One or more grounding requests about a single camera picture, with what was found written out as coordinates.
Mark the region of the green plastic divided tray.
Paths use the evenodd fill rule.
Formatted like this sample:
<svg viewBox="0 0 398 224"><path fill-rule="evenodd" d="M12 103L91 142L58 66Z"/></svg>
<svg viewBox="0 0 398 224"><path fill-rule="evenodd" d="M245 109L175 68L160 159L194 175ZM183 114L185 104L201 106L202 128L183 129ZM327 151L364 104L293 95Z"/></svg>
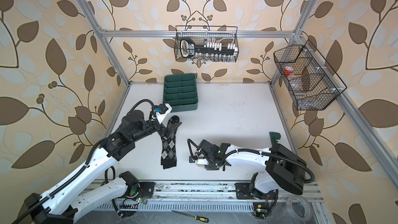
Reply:
<svg viewBox="0 0 398 224"><path fill-rule="evenodd" d="M194 73L165 76L163 103L171 106L172 113L197 110L198 102L197 81Z"/></svg>

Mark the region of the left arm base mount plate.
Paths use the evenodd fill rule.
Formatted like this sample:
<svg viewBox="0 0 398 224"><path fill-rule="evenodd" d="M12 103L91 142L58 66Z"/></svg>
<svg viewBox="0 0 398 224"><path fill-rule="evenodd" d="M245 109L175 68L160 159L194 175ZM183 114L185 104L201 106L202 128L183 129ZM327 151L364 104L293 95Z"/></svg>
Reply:
<svg viewBox="0 0 398 224"><path fill-rule="evenodd" d="M138 200L142 198L150 198L155 191L155 182L140 181L133 183L127 187L125 194L121 197L123 199Z"/></svg>

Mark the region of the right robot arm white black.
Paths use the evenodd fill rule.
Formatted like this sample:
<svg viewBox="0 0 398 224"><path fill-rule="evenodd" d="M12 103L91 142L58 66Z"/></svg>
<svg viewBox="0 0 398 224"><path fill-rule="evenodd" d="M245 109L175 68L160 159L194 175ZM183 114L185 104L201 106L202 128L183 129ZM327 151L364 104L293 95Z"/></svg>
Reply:
<svg viewBox="0 0 398 224"><path fill-rule="evenodd" d="M187 139L190 163L204 166L207 171L226 167L244 166L257 169L246 189L236 189L237 198L243 195L250 199L276 197L280 190L294 195L302 195L304 185L315 181L314 173L306 162L282 144L275 143L271 148L242 148L229 143L214 145L202 140L197 145Z"/></svg>

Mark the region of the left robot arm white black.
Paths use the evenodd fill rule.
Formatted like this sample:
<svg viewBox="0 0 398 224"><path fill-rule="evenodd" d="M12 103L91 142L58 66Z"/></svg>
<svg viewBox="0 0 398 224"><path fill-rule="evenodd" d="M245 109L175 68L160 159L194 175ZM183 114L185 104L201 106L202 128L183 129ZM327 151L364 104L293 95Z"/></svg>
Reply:
<svg viewBox="0 0 398 224"><path fill-rule="evenodd" d="M122 118L116 131L98 141L90 150L86 161L71 172L50 190L39 194L31 194L24 201L26 211L14 221L16 224L31 218L35 224L73 224L96 207L126 194L136 183L130 172L122 173L109 183L83 194L83 191L99 175L119 162L135 148L135 143L154 133L165 137L167 128L162 121L172 110L168 103L154 105L151 100L149 118L137 110L144 103L140 100Z"/></svg>

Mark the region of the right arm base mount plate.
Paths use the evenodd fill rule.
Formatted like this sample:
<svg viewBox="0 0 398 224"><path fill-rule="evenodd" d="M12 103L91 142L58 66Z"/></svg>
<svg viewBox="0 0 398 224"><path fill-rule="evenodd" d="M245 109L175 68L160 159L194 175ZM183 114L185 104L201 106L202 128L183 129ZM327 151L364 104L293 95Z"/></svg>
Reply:
<svg viewBox="0 0 398 224"><path fill-rule="evenodd" d="M271 190L268 193L262 193L251 183L235 183L236 198L238 200L275 200L277 191Z"/></svg>

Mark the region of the black grey argyle sock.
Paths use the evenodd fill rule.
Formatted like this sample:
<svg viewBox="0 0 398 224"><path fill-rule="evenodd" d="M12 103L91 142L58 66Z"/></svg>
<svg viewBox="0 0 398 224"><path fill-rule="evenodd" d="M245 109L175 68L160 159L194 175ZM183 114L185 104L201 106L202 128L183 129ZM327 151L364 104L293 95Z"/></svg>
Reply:
<svg viewBox="0 0 398 224"><path fill-rule="evenodd" d="M182 123L178 116L173 116L168 121L166 128L164 129L163 135L161 136L162 141L162 153L161 153L161 166L164 170L173 168L177 164L176 155L176 133L178 127Z"/></svg>

